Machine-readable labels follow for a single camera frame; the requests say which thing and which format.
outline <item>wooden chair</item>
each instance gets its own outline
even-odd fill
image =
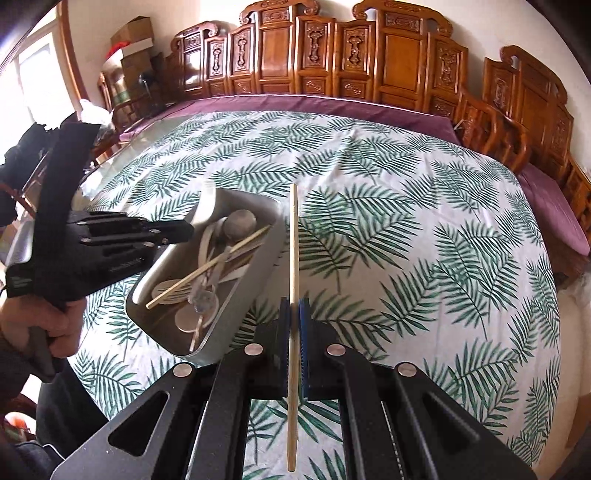
[[[528,163],[531,139],[527,129],[465,90],[460,93],[454,122],[464,147],[498,160],[515,175]]]

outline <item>wooden frame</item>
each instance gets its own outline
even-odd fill
[[[516,45],[501,49],[501,61],[485,59],[483,99],[527,130],[531,162],[560,185],[570,173],[573,117],[558,76]]]
[[[246,7],[233,31],[217,22],[183,30],[171,42],[169,83],[185,99],[308,93],[455,118],[468,51],[439,12],[363,0],[354,20],[339,22],[319,10],[316,0],[264,0]]]

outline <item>metal tray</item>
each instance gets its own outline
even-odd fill
[[[197,253],[205,227],[234,210],[248,209],[256,216],[256,228],[271,225],[265,242],[256,250],[249,267],[238,279],[219,285],[220,308],[199,347],[189,351],[191,335],[179,331],[174,314],[185,302],[177,305],[157,305],[152,310],[145,305],[152,299],[152,289],[164,280],[183,278],[197,268]],[[171,354],[195,365],[209,365],[220,360],[240,327],[248,308],[262,291],[271,275],[275,260],[285,242],[285,220],[280,202],[266,195],[231,189],[204,187],[200,203],[186,216],[195,233],[185,244],[161,247],[157,259],[135,283],[125,302],[125,310],[150,338]]]

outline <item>cardboard box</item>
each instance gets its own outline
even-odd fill
[[[128,41],[135,43],[145,38],[154,39],[154,31],[152,30],[152,21],[149,17],[135,17],[132,21],[127,22],[121,27],[115,35],[111,37],[111,46],[120,41]]]

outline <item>white plastic bag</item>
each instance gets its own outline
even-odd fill
[[[82,114],[80,115],[82,122],[102,125],[96,136],[95,144],[115,131],[112,112],[108,112],[86,99],[80,100],[80,105],[82,105]]]

